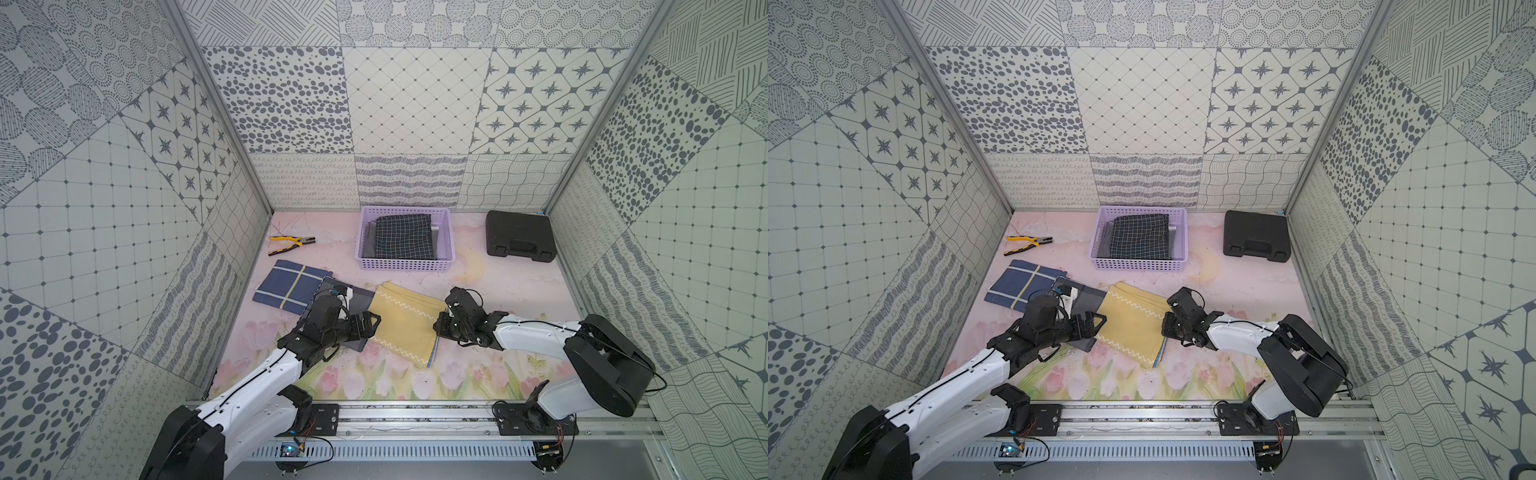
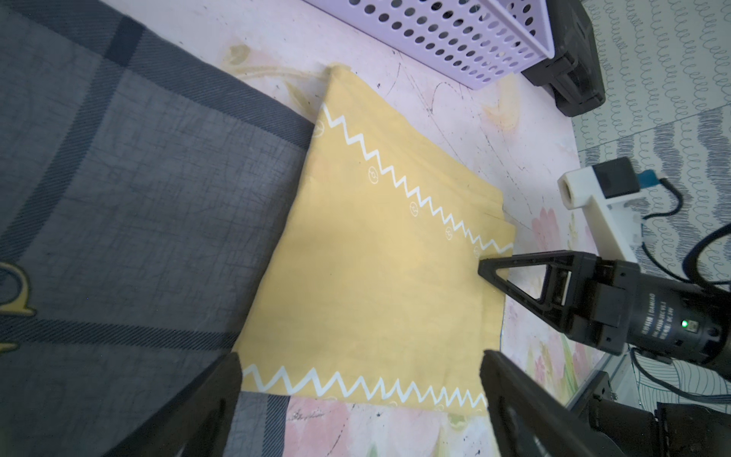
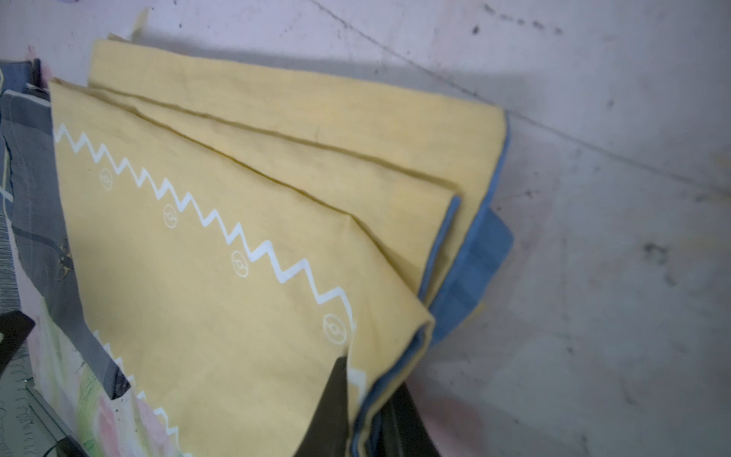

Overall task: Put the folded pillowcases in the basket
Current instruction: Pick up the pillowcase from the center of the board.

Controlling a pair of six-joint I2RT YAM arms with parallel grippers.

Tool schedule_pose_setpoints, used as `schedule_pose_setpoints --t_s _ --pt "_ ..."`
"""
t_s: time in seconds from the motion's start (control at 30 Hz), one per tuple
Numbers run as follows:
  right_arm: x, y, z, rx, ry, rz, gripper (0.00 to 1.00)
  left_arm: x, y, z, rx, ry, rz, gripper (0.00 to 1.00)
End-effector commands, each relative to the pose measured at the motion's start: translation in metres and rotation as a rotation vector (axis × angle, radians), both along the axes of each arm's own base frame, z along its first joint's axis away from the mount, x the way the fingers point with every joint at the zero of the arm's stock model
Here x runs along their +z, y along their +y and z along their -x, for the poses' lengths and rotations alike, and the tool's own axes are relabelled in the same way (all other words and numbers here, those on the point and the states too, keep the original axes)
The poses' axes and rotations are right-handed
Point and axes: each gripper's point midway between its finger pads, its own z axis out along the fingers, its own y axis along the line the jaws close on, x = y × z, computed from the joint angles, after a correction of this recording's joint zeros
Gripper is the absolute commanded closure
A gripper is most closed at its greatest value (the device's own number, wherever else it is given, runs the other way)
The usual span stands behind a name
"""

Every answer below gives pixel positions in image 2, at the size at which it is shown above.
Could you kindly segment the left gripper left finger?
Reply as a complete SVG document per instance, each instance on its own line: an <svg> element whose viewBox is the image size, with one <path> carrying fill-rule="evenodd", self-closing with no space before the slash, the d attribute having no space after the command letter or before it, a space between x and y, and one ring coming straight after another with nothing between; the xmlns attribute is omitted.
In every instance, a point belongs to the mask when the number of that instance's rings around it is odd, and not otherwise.
<svg viewBox="0 0 731 457"><path fill-rule="evenodd" d="M222 456L242 383L239 356L219 357L108 456Z"/></svg>

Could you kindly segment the purple plastic basket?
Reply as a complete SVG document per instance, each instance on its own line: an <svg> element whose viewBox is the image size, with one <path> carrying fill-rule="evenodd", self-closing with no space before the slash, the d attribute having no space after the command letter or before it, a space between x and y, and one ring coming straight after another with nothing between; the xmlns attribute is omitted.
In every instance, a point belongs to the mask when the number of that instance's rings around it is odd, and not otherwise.
<svg viewBox="0 0 731 457"><path fill-rule="evenodd" d="M470 89L481 89L555 56L544 1L323 0L310 4Z"/></svg>

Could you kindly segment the yellow zigzag pillowcase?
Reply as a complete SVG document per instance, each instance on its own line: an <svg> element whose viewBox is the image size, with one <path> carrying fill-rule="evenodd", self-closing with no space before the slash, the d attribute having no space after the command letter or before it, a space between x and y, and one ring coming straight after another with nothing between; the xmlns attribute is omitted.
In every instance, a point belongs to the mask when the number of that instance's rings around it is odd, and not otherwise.
<svg viewBox="0 0 731 457"><path fill-rule="evenodd" d="M242 390L484 414L512 253L502 192L335 67L282 237L236 344Z"/></svg>

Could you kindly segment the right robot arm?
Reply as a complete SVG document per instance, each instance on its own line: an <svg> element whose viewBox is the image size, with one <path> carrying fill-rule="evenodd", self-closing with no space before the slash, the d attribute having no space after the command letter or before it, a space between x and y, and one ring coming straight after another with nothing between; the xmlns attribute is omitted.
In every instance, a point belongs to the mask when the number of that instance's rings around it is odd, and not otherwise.
<svg viewBox="0 0 731 457"><path fill-rule="evenodd" d="M618 400L601 370L566 407L489 350L480 377L500 453L729 455L730 287L700 271L729 234L719 228L691 249L683 282L578 251L483 260L481 278L566 339L628 361L640 389L636 404Z"/></svg>

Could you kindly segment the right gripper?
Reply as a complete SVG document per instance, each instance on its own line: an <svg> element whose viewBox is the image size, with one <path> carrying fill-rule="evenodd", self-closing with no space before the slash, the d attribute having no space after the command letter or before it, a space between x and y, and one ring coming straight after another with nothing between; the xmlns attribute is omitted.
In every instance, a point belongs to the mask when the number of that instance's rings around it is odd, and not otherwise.
<svg viewBox="0 0 731 457"><path fill-rule="evenodd" d="M486 258L478 274L568 339L612 355L624 351L639 300L638 264L549 251Z"/></svg>

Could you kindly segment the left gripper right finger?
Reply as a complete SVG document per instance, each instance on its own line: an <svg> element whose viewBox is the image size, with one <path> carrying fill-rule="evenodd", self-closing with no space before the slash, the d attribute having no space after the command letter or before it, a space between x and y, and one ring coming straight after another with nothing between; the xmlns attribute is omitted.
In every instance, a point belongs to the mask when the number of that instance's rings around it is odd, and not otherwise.
<svg viewBox="0 0 731 457"><path fill-rule="evenodd" d="M580 421L502 352L484 352L480 377L503 456L622 455L611 439Z"/></svg>

